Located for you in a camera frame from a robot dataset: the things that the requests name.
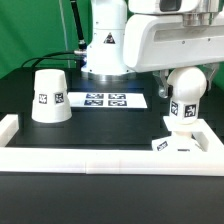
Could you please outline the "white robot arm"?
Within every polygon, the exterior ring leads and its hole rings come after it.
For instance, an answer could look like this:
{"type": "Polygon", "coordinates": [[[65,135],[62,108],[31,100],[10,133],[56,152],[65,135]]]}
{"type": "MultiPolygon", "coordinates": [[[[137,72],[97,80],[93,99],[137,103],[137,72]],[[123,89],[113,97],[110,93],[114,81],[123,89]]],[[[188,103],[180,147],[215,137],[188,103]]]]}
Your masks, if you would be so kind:
{"type": "Polygon", "coordinates": [[[171,69],[202,65],[211,84],[224,61],[224,0],[91,0],[86,76],[151,72],[171,95],[171,69]]]}

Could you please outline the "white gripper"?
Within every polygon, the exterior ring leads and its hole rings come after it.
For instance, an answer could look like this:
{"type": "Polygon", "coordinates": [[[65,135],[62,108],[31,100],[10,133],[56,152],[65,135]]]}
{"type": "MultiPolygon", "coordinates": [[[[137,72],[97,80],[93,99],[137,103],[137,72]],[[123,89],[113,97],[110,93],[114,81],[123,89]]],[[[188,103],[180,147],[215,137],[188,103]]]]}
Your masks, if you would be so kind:
{"type": "Polygon", "coordinates": [[[172,96],[167,81],[171,68],[204,64],[210,90],[220,67],[217,62],[224,61],[224,13],[210,26],[199,27],[185,27],[181,15],[135,14],[126,24],[123,59],[136,72],[154,71],[161,98],[172,96]]]}

